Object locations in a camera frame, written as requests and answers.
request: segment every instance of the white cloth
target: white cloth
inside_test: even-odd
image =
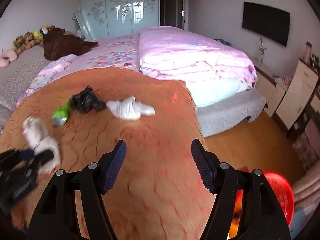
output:
[[[152,106],[136,102],[134,96],[123,101],[109,101],[106,103],[106,106],[115,117],[125,120],[138,120],[141,115],[156,114]]]
[[[61,162],[58,142],[48,136],[48,130],[40,119],[28,117],[22,126],[24,130],[23,135],[35,155],[45,150],[53,151],[53,159],[41,166],[38,170],[39,174],[51,173]]]

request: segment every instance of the silver screw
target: silver screw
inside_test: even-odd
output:
[[[97,164],[97,163],[90,163],[89,166],[88,166],[88,168],[89,168],[90,170],[94,170],[96,167],[98,167],[98,164]]]
[[[221,163],[221,164],[220,164],[220,167],[221,167],[222,169],[226,170],[226,169],[229,168],[229,165],[228,165],[228,163]]]
[[[259,169],[255,169],[253,171],[254,174],[256,174],[257,176],[261,176],[262,175],[262,171],[260,171]]]
[[[57,170],[56,171],[56,175],[57,176],[61,176],[63,174],[63,172],[64,172],[63,170]]]

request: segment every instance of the wall-mounted television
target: wall-mounted television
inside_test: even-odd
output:
[[[287,47],[290,13],[267,5],[244,2],[242,28]]]

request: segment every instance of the light blue mattress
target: light blue mattress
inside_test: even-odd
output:
[[[187,83],[186,87],[191,92],[196,106],[205,107],[229,98],[236,93],[246,91],[248,85],[236,78],[220,78]]]

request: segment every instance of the red bucket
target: red bucket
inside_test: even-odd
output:
[[[294,198],[290,183],[279,173],[264,172],[264,176],[275,193],[288,226],[290,226],[294,213]]]

